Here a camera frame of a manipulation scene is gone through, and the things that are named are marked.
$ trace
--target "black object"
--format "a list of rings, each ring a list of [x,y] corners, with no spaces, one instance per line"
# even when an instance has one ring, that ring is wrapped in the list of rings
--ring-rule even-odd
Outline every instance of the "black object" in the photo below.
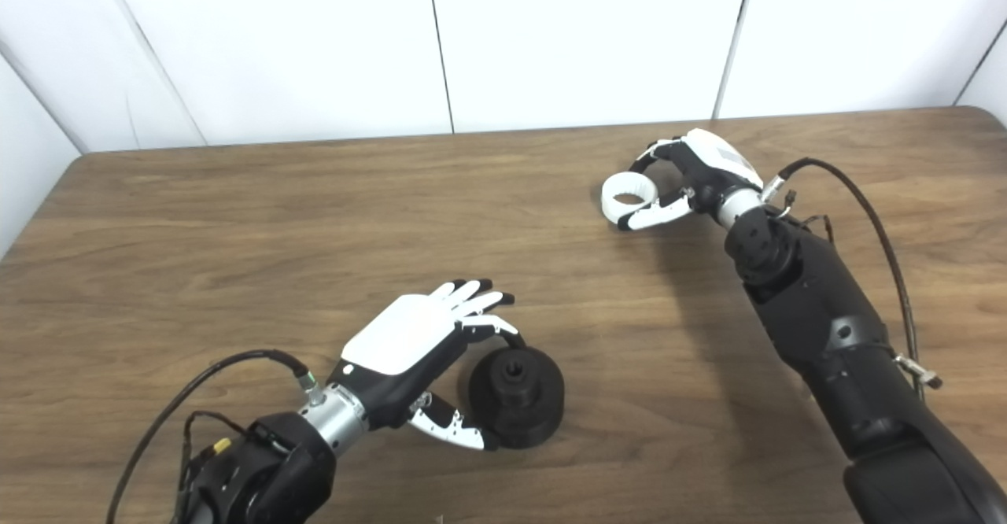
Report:
[[[787,180],[790,176],[795,174],[799,169],[808,166],[818,166],[832,175],[836,176],[839,181],[843,182],[843,185],[850,190],[850,193],[857,200],[857,204],[863,208],[864,213],[867,214],[867,219],[871,221],[871,226],[874,227],[874,232],[877,233],[878,242],[881,243],[881,249],[884,251],[884,257],[888,261],[888,268],[891,269],[891,277],[895,282],[895,291],[898,292],[898,305],[902,311],[902,325],[905,329],[905,347],[906,353],[909,355],[909,359],[913,361],[919,360],[919,351],[916,347],[916,322],[912,319],[912,305],[909,303],[909,293],[905,288],[905,280],[902,278],[902,269],[898,266],[898,259],[895,258],[895,249],[891,246],[891,241],[888,239],[888,234],[884,231],[884,226],[881,225],[881,218],[878,217],[877,212],[874,211],[874,206],[867,200],[857,184],[854,183],[849,176],[847,176],[843,171],[836,166],[826,162],[825,160],[819,160],[818,158],[802,158],[800,160],[795,160],[786,166],[783,167],[779,172],[776,173],[780,178]],[[832,228],[828,221],[826,221],[826,230],[829,232],[829,242],[832,242]],[[919,383],[918,380],[912,381],[913,388],[916,391],[916,396],[920,400],[924,399],[923,385]]]
[[[182,524],[302,524],[328,500],[335,453],[295,412],[263,416],[192,482]]]
[[[308,373],[308,368],[288,353],[284,353],[277,349],[256,349],[253,351],[238,353],[222,359],[209,366],[205,371],[196,375],[194,379],[189,381],[189,383],[185,385],[185,387],[182,388],[170,402],[168,402],[168,405],[161,410],[161,413],[157,414],[157,417],[154,418],[150,427],[147,428],[143,437],[141,437],[140,441],[136,444],[136,448],[133,449],[133,453],[130,455],[129,461],[126,462],[126,468],[123,469],[123,474],[122,477],[119,478],[119,483],[116,484],[116,490],[112,493],[112,501],[109,502],[109,511],[105,517],[106,524],[115,524],[116,512],[119,510],[119,503],[122,502],[123,495],[126,493],[126,486],[129,484],[130,478],[133,477],[133,471],[136,470],[136,466],[140,463],[140,457],[143,456],[143,452],[147,449],[147,446],[150,445],[150,441],[154,438],[154,434],[157,433],[157,430],[164,425],[168,416],[177,410],[178,406],[180,406],[181,403],[184,402],[185,399],[199,387],[199,385],[209,380],[210,377],[220,373],[224,369],[227,369],[227,367],[252,359],[269,359],[270,361],[280,363],[290,369],[295,378],[302,377]]]
[[[475,366],[468,380],[475,423],[500,445],[525,449],[544,442],[563,419],[563,374],[537,349],[498,349]]]
[[[776,353],[852,462],[844,484],[865,523],[1007,524],[1007,496],[914,395],[834,245],[758,209],[725,248]]]

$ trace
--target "black cable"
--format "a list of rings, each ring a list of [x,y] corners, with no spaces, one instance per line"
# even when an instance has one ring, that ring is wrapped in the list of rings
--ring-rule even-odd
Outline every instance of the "black cable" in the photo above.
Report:
[[[227,367],[235,365],[236,363],[252,359],[269,359],[270,361],[280,363],[289,368],[294,374],[294,377],[297,378],[303,377],[308,373],[308,368],[305,367],[303,363],[298,361],[293,355],[275,349],[256,349],[255,351],[238,353],[226,359],[220,360],[209,366],[209,368],[205,371],[196,375],[194,379],[189,381],[189,383],[185,385],[185,387],[182,388],[182,390],[175,395],[170,402],[168,402],[168,405],[161,410],[161,413],[154,418],[150,427],[147,428],[146,433],[143,434],[143,437],[141,437],[140,441],[136,444],[136,448],[133,449],[133,454],[131,454],[129,461],[126,462],[126,468],[123,470],[122,477],[119,478],[116,490],[112,493],[112,501],[109,503],[109,512],[105,517],[106,524],[115,524],[116,512],[119,510],[119,504],[122,502],[123,494],[126,492],[126,486],[129,484],[130,478],[133,477],[133,471],[136,470],[136,466],[140,463],[140,457],[143,455],[143,452],[147,449],[147,446],[150,445],[151,440],[154,439],[154,434],[157,433],[157,430],[164,425],[168,416],[178,409],[178,406],[180,406],[181,403],[188,398],[196,388],[199,387],[199,385],[209,380],[210,377],[223,371]]]
[[[220,412],[195,410],[190,413],[187,418],[185,418],[185,425],[182,427],[181,468],[178,470],[178,493],[175,497],[174,514],[171,517],[173,524],[177,524],[181,521],[182,515],[185,512],[185,507],[188,506],[189,493],[191,492],[189,491],[189,488],[192,484],[192,477],[194,477],[189,471],[192,467],[192,422],[200,416],[220,420],[239,435],[246,435],[248,433],[248,431],[245,431],[244,427],[238,425],[232,421],[230,417],[224,416],[224,414]]]
[[[895,280],[895,290],[898,292],[899,307],[902,311],[902,324],[905,328],[905,346],[909,353],[909,359],[913,361],[919,360],[919,352],[916,348],[916,323],[912,320],[912,306],[909,304],[909,293],[905,288],[905,280],[902,278],[902,269],[898,266],[898,260],[895,258],[895,250],[891,246],[888,234],[884,231],[884,226],[881,225],[881,219],[878,217],[877,212],[874,211],[874,206],[871,206],[871,203],[867,201],[867,198],[860,191],[857,184],[853,183],[853,180],[843,173],[841,169],[818,158],[802,158],[790,162],[777,175],[783,180],[787,180],[790,179],[790,176],[795,172],[806,166],[818,166],[839,178],[839,181],[846,185],[847,189],[857,199],[860,207],[867,213],[867,218],[871,220],[874,232],[877,233],[878,241],[881,242],[884,256],[888,259],[888,268],[891,269],[892,279]],[[919,397],[920,401],[923,401],[923,385],[919,384],[919,380],[916,377],[913,377],[912,387],[916,391],[916,396]]]

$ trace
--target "robot finger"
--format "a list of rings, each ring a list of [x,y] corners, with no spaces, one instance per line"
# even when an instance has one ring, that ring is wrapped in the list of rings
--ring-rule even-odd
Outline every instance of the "robot finger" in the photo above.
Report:
[[[635,212],[622,216],[616,225],[619,231],[636,231],[673,222],[679,218],[688,216],[692,212],[689,199],[685,195],[677,198],[674,202],[670,203],[663,195],[650,206],[643,206]]]
[[[458,324],[469,343],[477,343],[493,336],[500,336],[514,349],[525,348],[525,339],[521,332],[497,315],[467,315],[458,319]]]
[[[665,158],[665,156],[663,156],[663,151],[665,150],[665,148],[663,147],[667,147],[670,144],[675,144],[680,141],[682,141],[682,137],[675,137],[674,139],[671,140],[661,139],[652,142],[650,145],[648,145],[646,150],[644,150],[642,154],[640,154],[639,156],[636,157],[635,160],[633,160],[633,163],[632,165],[629,166],[628,171],[642,173],[643,170],[648,168],[648,166],[658,161],[659,158]]]
[[[424,392],[409,424],[416,429],[450,444],[471,449],[492,451],[499,439],[465,419],[457,408],[432,392]]]
[[[452,280],[450,282],[445,282],[438,286],[436,290],[430,292],[430,297],[442,300],[443,298],[451,295],[452,292],[457,290],[457,288],[462,287],[464,284],[464,280]]]
[[[460,288],[457,288],[457,290],[445,297],[444,304],[450,308],[459,305],[461,302],[474,296],[479,291],[479,286],[481,285],[482,282],[478,280],[468,280]]]
[[[454,308],[452,312],[455,318],[460,319],[473,313],[485,313],[500,304],[507,305],[512,303],[514,303],[514,295],[512,294],[508,294],[507,292],[488,292],[463,302]]]

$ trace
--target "metal connector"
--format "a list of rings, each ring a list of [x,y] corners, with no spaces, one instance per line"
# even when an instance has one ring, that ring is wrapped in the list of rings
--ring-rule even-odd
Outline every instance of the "metal connector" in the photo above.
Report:
[[[318,381],[310,372],[303,377],[298,377],[297,384],[301,385],[301,390],[307,395],[309,406],[318,406],[325,402],[325,394],[318,387]]]
[[[763,204],[768,204],[769,202],[771,202],[772,199],[775,198],[777,193],[779,193],[779,190],[783,188],[784,183],[786,183],[786,180],[779,177],[778,175],[772,176],[772,179],[769,180],[769,183],[767,183],[765,187],[762,188],[762,191],[758,194],[759,201],[762,202]]]
[[[902,367],[903,371],[909,373],[909,375],[919,381],[920,384],[925,384],[933,390],[937,390],[944,385],[944,381],[941,380],[941,377],[939,377],[934,371],[925,369],[912,359],[909,359],[904,355],[896,355],[894,360],[896,365]]]

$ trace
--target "robotic forearm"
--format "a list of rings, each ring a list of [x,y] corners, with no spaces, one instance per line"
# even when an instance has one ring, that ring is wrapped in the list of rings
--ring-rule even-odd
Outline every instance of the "robotic forearm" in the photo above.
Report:
[[[609,195],[616,186],[645,189],[639,172],[658,159],[679,167],[684,187],[620,215],[619,230],[693,212],[727,230],[725,251],[776,353],[808,384],[852,462],[844,484],[864,522],[1007,523],[997,482],[917,399],[899,367],[934,387],[940,379],[892,350],[834,245],[766,205],[781,180],[763,191],[734,148],[694,130],[648,148],[630,168],[637,177],[616,174]],[[609,203],[606,215],[615,213]]]
[[[485,313],[514,302],[514,296],[489,288],[488,280],[457,280],[429,295],[400,296],[346,344],[324,386],[310,374],[299,379],[311,382],[299,411],[261,417],[241,437],[222,439],[183,466],[175,524],[303,523],[328,500],[337,457],[368,431],[385,427],[409,423],[475,449],[495,449],[501,435],[502,445],[512,447],[545,440],[562,415],[562,378],[543,353],[526,348],[514,325]],[[535,377],[525,372],[495,381],[493,391],[536,392],[524,406],[542,406],[540,394],[552,398],[540,416],[546,427],[534,436],[540,441],[480,427],[427,390],[469,344],[493,336],[507,341],[510,351],[487,357],[492,365],[483,371],[495,372],[500,361],[538,369]],[[555,378],[544,385],[547,376]],[[525,412],[522,406],[514,411]]]

